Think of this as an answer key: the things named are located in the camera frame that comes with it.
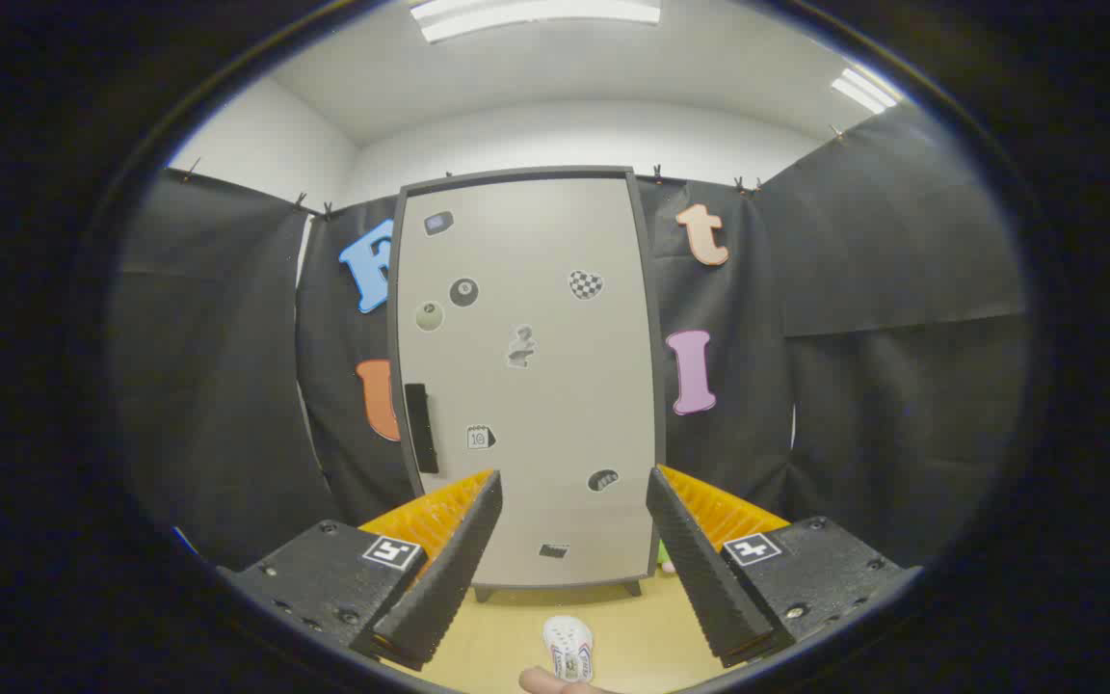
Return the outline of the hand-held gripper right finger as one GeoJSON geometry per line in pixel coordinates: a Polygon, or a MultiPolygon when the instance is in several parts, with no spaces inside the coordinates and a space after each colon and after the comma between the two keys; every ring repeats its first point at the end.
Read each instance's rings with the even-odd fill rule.
{"type": "Polygon", "coordinates": [[[833,519],[776,517],[673,467],[650,472],[647,509],[727,668],[846,627],[919,575],[833,519]]]}

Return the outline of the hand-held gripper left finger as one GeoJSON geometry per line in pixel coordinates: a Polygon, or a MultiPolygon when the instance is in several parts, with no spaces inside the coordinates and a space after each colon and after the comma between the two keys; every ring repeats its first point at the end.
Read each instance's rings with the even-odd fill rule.
{"type": "Polygon", "coordinates": [[[485,470],[353,526],[322,520],[229,583],[330,651],[423,668],[465,601],[502,511],[485,470]]]}

